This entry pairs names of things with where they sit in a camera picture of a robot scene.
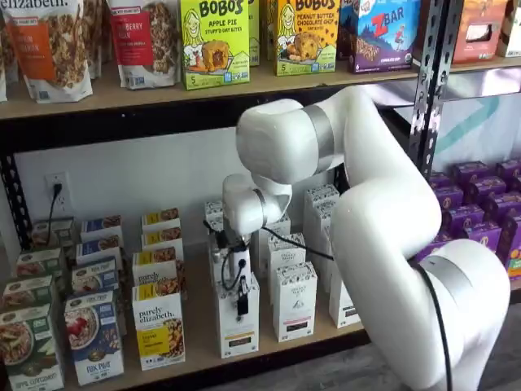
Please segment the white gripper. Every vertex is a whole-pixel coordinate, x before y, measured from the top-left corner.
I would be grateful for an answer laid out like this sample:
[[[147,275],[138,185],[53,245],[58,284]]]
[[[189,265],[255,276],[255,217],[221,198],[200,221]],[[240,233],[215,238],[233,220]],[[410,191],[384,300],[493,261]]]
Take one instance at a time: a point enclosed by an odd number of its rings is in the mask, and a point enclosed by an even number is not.
[[[244,316],[249,312],[248,288],[252,281],[249,241],[239,238],[227,250],[225,263],[230,277],[226,280],[227,288],[238,288],[237,314]]]

